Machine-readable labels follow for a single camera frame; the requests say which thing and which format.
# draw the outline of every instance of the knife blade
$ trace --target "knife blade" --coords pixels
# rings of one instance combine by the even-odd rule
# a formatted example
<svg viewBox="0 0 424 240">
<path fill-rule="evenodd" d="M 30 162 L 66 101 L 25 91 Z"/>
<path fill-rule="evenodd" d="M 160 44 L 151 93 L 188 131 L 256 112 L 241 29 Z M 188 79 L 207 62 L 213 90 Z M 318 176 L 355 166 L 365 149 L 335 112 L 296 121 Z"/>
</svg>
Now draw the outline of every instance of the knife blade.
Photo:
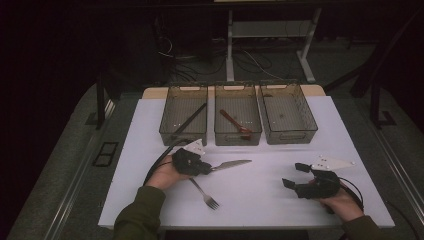
<svg viewBox="0 0 424 240">
<path fill-rule="evenodd" d="M 235 161 L 229 161 L 229 162 L 223 162 L 221 165 L 211 168 L 212 171 L 218 171 L 230 167 L 235 167 L 241 164 L 249 163 L 252 160 L 235 160 Z"/>
</svg>

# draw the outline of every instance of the plastic container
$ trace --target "plastic container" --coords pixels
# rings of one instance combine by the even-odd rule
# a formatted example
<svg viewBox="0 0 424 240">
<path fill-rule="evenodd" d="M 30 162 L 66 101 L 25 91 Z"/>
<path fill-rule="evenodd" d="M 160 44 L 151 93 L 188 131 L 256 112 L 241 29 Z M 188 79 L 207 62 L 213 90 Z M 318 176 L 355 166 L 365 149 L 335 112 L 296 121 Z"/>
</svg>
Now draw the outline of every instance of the plastic container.
<svg viewBox="0 0 424 240">
<path fill-rule="evenodd" d="M 206 83 L 175 83 L 168 88 L 159 128 L 165 146 L 180 139 L 200 138 L 203 145 L 207 144 L 207 101 Z"/>
<path fill-rule="evenodd" d="M 318 126 L 300 85 L 263 80 L 258 97 L 268 144 L 311 142 Z"/>
<path fill-rule="evenodd" d="M 225 111 L 233 122 L 223 114 Z M 250 131 L 240 131 L 241 125 Z M 215 83 L 215 144 L 217 146 L 256 146 L 262 126 L 253 82 Z"/>
</svg>

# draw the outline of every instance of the fork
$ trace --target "fork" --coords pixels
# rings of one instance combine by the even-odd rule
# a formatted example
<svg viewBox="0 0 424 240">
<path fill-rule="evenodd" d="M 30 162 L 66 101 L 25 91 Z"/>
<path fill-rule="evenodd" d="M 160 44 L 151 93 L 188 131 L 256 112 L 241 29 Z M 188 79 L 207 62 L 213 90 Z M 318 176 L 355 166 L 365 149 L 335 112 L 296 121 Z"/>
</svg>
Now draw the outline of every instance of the fork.
<svg viewBox="0 0 424 240">
<path fill-rule="evenodd" d="M 208 205 L 208 207 L 212 208 L 213 210 L 216 210 L 219 207 L 219 204 L 209 195 L 207 195 L 205 192 L 203 192 L 202 188 L 197 184 L 196 181 L 194 181 L 193 178 L 189 178 L 190 181 L 196 186 L 197 189 L 202 193 L 203 195 L 203 201 Z"/>
</svg>

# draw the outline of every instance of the sleeve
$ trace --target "sleeve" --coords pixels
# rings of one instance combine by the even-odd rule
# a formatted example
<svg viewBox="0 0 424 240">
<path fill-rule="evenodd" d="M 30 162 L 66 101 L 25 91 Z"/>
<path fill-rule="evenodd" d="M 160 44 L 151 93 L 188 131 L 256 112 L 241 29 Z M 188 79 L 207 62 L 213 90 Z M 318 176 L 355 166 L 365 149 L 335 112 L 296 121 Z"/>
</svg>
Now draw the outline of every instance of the sleeve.
<svg viewBox="0 0 424 240">
<path fill-rule="evenodd" d="M 150 186 L 139 188 L 134 202 L 116 218 L 113 239 L 157 240 L 159 214 L 164 201 L 162 190 Z"/>
<path fill-rule="evenodd" d="M 342 228 L 350 240 L 392 240 L 381 231 L 370 216 L 346 222 Z"/>
</svg>

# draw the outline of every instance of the white table surface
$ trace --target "white table surface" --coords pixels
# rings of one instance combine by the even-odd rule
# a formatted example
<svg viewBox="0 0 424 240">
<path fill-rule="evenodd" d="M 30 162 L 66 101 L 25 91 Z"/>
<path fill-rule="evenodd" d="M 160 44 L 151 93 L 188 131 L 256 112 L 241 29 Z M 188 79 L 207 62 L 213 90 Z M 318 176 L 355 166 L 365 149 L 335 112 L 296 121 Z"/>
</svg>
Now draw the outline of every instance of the white table surface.
<svg viewBox="0 0 424 240">
<path fill-rule="evenodd" d="M 208 143 L 202 160 L 221 162 L 251 159 L 253 162 L 199 175 L 195 179 L 220 205 L 212 210 L 190 181 L 166 191 L 161 211 L 161 229 L 313 229 L 341 224 L 314 200 L 299 199 L 283 186 L 282 178 L 307 183 L 312 173 L 297 171 L 294 164 L 315 163 L 319 156 L 354 161 L 355 167 L 336 170 L 362 192 L 365 213 L 380 227 L 392 227 L 389 215 L 331 97 L 307 97 L 318 125 L 310 144 L 268 145 L 265 135 L 258 146 L 218 147 L 213 134 L 214 101 L 208 102 Z M 147 171 L 167 149 L 159 135 L 165 99 L 141 99 L 115 171 L 99 225 L 113 228 L 120 211 L 130 204 Z"/>
</svg>

